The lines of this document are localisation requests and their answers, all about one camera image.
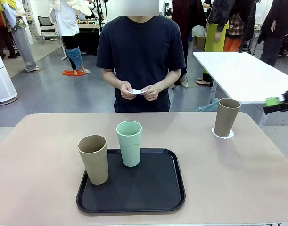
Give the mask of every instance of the beige cup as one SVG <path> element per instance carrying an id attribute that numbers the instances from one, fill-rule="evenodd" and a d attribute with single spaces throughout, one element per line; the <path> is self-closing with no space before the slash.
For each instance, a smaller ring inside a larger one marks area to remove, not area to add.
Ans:
<path id="1" fill-rule="evenodd" d="M 85 137 L 79 142 L 78 149 L 91 183 L 100 185 L 107 181 L 108 159 L 105 138 L 100 135 Z"/>
<path id="2" fill-rule="evenodd" d="M 214 133 L 227 137 L 232 129 L 241 104 L 233 99 L 221 99 L 218 104 Z"/>

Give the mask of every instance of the orange cloth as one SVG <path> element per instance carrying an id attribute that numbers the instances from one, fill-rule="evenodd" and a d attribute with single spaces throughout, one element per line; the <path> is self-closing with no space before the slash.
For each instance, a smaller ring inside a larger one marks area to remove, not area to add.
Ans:
<path id="1" fill-rule="evenodd" d="M 224 44 L 223 51 L 224 52 L 237 52 L 239 50 L 241 42 L 242 42 L 242 38 L 231 39 L 227 37 L 227 40 L 225 41 L 225 44 Z"/>
<path id="2" fill-rule="evenodd" d="M 67 75 L 67 76 L 74 76 L 74 77 L 86 75 L 85 72 L 80 71 L 80 70 L 78 70 L 78 69 L 77 69 L 77 74 L 74 74 L 74 71 L 71 71 L 71 70 L 64 70 L 64 71 L 62 72 L 62 74 L 65 74 L 65 75 Z"/>

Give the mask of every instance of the tray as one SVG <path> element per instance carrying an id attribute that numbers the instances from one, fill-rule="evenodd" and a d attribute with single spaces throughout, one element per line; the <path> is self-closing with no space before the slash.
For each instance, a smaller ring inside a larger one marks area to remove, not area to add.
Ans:
<path id="1" fill-rule="evenodd" d="M 123 164 L 120 149 L 108 149 L 108 180 L 93 185 L 85 171 L 77 205 L 86 213 L 163 212 L 182 206 L 186 194 L 176 155 L 163 148 L 141 149 L 140 163 Z"/>

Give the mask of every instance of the black chair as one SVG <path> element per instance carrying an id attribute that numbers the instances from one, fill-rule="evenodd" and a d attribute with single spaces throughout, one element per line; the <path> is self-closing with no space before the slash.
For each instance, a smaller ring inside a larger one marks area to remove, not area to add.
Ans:
<path id="1" fill-rule="evenodd" d="M 43 33 L 54 33 L 54 35 L 56 36 L 56 39 L 58 40 L 59 36 L 58 36 L 57 30 L 55 28 L 52 28 L 52 26 L 54 26 L 54 24 L 50 21 L 50 18 L 39 16 L 38 20 L 39 20 L 40 29 L 41 29 L 40 31 L 42 33 L 42 44 L 44 44 L 44 41 L 45 41 Z"/>

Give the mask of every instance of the white paper in hand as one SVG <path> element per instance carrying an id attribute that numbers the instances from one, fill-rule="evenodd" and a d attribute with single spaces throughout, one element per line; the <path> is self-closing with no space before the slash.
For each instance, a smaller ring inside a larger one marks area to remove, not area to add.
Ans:
<path id="1" fill-rule="evenodd" d="M 128 93 L 130 93 L 130 94 L 142 94 L 142 93 L 145 93 L 145 92 L 147 92 L 148 91 L 148 89 L 147 90 L 145 90 L 145 91 L 141 91 L 141 90 L 136 90 L 136 89 L 132 89 L 132 92 L 129 92 L 128 91 Z"/>

